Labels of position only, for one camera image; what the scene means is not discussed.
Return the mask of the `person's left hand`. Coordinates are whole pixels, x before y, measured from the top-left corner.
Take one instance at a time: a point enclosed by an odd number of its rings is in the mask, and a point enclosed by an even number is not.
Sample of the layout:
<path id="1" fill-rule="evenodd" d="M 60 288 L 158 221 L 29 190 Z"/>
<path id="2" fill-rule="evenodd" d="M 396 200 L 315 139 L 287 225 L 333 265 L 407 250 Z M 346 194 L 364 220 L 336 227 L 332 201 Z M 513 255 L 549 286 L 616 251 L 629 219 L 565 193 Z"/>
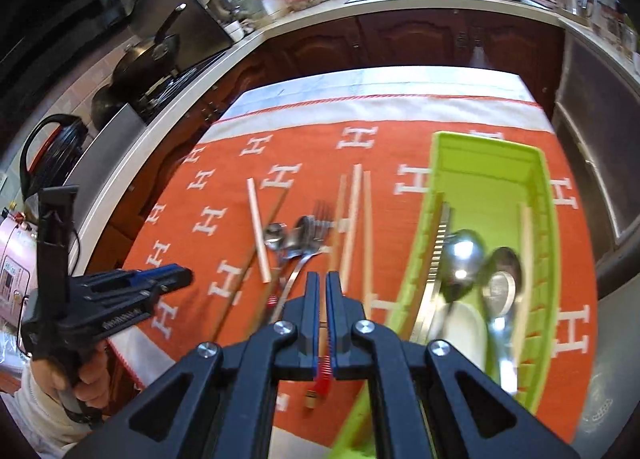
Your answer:
<path id="1" fill-rule="evenodd" d="M 53 361 L 39 359 L 30 363 L 35 382 L 51 398 L 68 387 L 64 371 Z M 75 397 L 87 406 L 103 409 L 110 397 L 110 374 L 107 371 L 106 343 L 100 342 L 78 371 L 79 382 L 73 387 Z"/>

